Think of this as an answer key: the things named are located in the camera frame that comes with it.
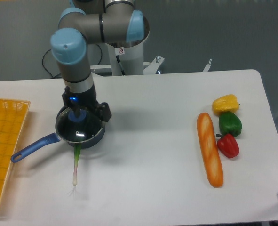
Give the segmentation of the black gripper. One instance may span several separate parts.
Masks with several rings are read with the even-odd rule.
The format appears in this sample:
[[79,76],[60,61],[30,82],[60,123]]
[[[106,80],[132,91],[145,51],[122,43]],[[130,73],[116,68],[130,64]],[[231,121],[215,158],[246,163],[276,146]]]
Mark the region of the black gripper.
[[112,117],[108,103],[98,103],[94,86],[82,93],[71,92],[70,87],[66,86],[62,98],[64,106],[70,108],[76,118],[80,117],[81,108],[95,113],[95,115],[104,122],[108,122]]

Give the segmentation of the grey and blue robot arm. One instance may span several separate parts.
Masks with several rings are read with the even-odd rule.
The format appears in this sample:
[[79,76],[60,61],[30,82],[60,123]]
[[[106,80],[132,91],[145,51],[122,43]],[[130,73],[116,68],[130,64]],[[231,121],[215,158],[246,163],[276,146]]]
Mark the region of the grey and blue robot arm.
[[87,47],[89,44],[141,41],[144,20],[133,0],[74,0],[65,9],[51,36],[51,52],[66,85],[64,106],[84,108],[108,122],[107,103],[98,103]]

